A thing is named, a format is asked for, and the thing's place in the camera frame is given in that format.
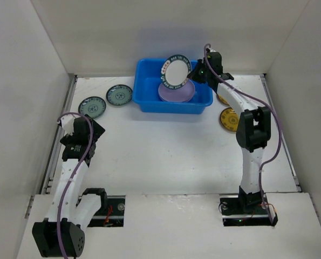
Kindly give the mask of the purple plate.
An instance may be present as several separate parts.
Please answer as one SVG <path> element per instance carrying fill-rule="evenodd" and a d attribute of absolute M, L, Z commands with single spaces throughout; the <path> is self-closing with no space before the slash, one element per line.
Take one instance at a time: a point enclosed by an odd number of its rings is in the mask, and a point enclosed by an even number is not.
<path fill-rule="evenodd" d="M 158 95 L 161 100 L 173 103 L 185 103 L 190 101 L 195 94 L 195 85 L 188 81 L 183 87 L 179 89 L 169 89 L 163 84 L 158 87 Z"/>

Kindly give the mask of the white plate dark lettered rim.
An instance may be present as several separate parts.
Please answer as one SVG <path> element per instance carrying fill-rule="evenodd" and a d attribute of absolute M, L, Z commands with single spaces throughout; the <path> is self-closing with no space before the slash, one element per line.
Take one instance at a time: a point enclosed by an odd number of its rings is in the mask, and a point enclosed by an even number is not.
<path fill-rule="evenodd" d="M 160 79 L 166 88 L 176 90 L 187 83 L 191 72 L 190 60 L 184 55 L 175 54 L 167 58 L 162 65 Z"/>

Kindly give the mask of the teal patterned plate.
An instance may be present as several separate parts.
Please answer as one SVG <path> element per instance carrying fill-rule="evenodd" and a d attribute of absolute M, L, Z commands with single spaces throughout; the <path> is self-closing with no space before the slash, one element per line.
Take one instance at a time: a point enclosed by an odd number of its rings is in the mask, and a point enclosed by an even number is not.
<path fill-rule="evenodd" d="M 132 100 L 133 90 L 124 84 L 114 85 L 106 92 L 107 101 L 113 106 L 124 106 Z"/>
<path fill-rule="evenodd" d="M 103 98 L 91 96 L 85 98 L 78 106 L 78 112 L 82 115 L 88 115 L 92 119 L 96 119 L 106 111 L 106 102 Z"/>

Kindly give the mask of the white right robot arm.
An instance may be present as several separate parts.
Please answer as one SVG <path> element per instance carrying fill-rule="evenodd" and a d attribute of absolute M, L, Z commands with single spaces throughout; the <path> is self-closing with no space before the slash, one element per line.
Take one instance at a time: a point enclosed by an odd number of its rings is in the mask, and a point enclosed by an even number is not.
<path fill-rule="evenodd" d="M 242 149 L 242 180 L 236 198 L 222 198 L 224 215 L 247 215 L 257 211 L 264 201 L 260 166 L 264 149 L 271 137 L 271 113 L 266 106 L 258 105 L 251 97 L 232 84 L 233 77 L 223 73 L 222 56 L 205 48 L 188 78 L 207 84 L 221 96 L 238 116 L 236 140 Z"/>

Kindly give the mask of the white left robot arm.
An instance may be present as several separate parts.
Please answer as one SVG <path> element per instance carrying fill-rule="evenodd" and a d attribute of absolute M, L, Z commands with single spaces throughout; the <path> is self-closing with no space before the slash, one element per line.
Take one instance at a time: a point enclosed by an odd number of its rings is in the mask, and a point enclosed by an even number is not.
<path fill-rule="evenodd" d="M 32 235 L 43 258 L 77 258 L 85 245 L 85 231 L 95 213 L 108 210 L 104 188 L 80 192 L 83 179 L 95 155 L 96 142 L 104 134 L 89 115 L 63 113 L 57 120 L 65 131 L 62 168 L 53 200 L 41 222 L 35 222 Z"/>

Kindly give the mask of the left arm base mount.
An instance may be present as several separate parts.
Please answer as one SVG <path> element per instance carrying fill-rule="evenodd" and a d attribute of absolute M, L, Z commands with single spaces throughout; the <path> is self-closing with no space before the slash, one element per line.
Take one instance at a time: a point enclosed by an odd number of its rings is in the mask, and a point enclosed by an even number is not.
<path fill-rule="evenodd" d="M 92 217 L 88 227 L 123 227 L 125 203 L 125 196 L 108 196 L 107 208 L 101 207 Z"/>

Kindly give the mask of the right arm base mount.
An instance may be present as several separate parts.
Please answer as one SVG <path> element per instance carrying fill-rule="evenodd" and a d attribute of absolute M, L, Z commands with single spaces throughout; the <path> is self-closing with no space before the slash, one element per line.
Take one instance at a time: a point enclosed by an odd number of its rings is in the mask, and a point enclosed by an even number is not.
<path fill-rule="evenodd" d="M 274 227 L 278 223 L 278 215 L 273 204 L 268 202 L 264 194 L 264 202 L 244 206 L 238 195 L 222 195 L 218 206 L 222 214 L 224 227 Z"/>

